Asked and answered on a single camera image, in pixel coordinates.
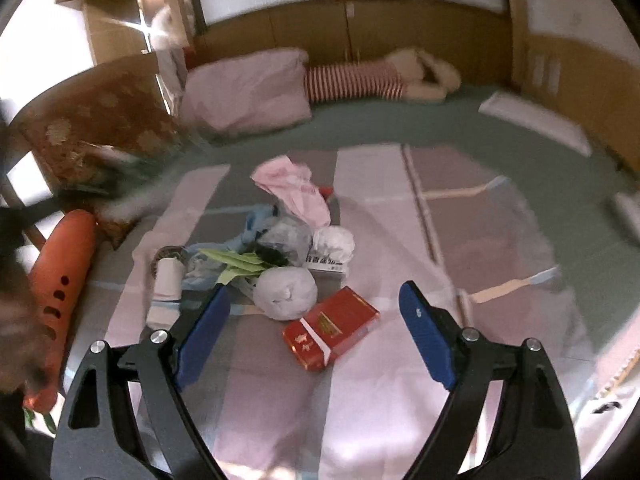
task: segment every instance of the white ball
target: white ball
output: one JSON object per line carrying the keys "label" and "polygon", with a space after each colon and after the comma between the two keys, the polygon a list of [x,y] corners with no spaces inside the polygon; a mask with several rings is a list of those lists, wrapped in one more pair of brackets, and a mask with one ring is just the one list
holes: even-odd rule
{"label": "white ball", "polygon": [[275,267],[265,270],[254,288],[255,306],[271,319],[300,319],[316,304],[316,280],[302,267]]}
{"label": "white ball", "polygon": [[339,264],[346,264],[353,258],[356,242],[348,229],[330,225],[316,229],[313,247],[317,253],[324,254]]}

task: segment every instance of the cabinet door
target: cabinet door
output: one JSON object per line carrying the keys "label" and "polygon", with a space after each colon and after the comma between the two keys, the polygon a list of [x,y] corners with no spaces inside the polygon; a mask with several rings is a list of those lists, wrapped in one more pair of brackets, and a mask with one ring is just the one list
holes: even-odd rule
{"label": "cabinet door", "polygon": [[82,14],[95,64],[139,56],[146,48],[142,32],[118,23],[140,21],[137,0],[82,0]]}
{"label": "cabinet door", "polygon": [[398,48],[416,46],[417,6],[413,0],[371,0],[344,4],[354,60],[372,60]]}
{"label": "cabinet door", "polygon": [[509,85],[513,59],[511,17],[478,9],[476,38],[481,42],[481,57],[474,83]]}
{"label": "cabinet door", "polygon": [[295,46],[309,54],[309,66],[344,62],[350,45],[344,5],[299,2],[269,10],[276,46]]}
{"label": "cabinet door", "polygon": [[441,0],[417,0],[414,27],[418,46],[455,66],[462,81],[474,83],[481,42],[475,37],[476,9]]}
{"label": "cabinet door", "polygon": [[194,38],[194,43],[200,63],[244,56],[276,46],[268,10],[214,23],[203,35]]}

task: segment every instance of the clear plastic bag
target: clear plastic bag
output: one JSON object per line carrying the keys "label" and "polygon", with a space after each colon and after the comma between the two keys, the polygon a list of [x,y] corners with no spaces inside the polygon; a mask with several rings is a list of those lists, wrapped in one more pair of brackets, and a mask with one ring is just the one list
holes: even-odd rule
{"label": "clear plastic bag", "polygon": [[256,241],[263,247],[280,251],[289,265],[301,267],[309,252],[311,227],[289,213],[284,204],[278,206],[278,211],[273,224]]}

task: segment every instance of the brown patterned pillow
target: brown patterned pillow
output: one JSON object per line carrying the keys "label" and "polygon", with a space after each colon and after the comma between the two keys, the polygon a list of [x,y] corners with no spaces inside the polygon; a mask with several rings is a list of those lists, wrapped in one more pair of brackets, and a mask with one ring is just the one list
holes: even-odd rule
{"label": "brown patterned pillow", "polygon": [[[174,118],[159,99],[155,78],[129,74],[64,100],[55,95],[37,98],[16,119],[18,131],[54,187],[83,184],[95,175],[97,166],[84,142],[153,155],[177,139]],[[96,216],[114,248],[134,224],[100,220],[99,212]]]}

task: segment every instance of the red box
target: red box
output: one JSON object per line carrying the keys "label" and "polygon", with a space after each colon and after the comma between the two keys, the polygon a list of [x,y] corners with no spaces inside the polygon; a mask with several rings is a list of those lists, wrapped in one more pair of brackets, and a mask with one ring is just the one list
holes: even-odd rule
{"label": "red box", "polygon": [[322,370],[366,336],[379,317],[375,308],[345,286],[303,317],[310,331],[302,320],[292,321],[282,337],[305,370]]}

